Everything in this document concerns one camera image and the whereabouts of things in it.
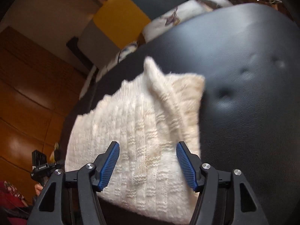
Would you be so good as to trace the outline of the person's left hand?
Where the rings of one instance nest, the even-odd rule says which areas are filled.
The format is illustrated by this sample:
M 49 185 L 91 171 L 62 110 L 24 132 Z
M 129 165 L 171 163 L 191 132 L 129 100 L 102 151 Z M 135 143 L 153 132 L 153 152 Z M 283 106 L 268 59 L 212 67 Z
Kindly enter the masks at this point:
M 40 193 L 43 190 L 43 186 L 41 184 L 37 183 L 34 185 L 34 189 L 35 189 L 36 195 L 40 196 Z

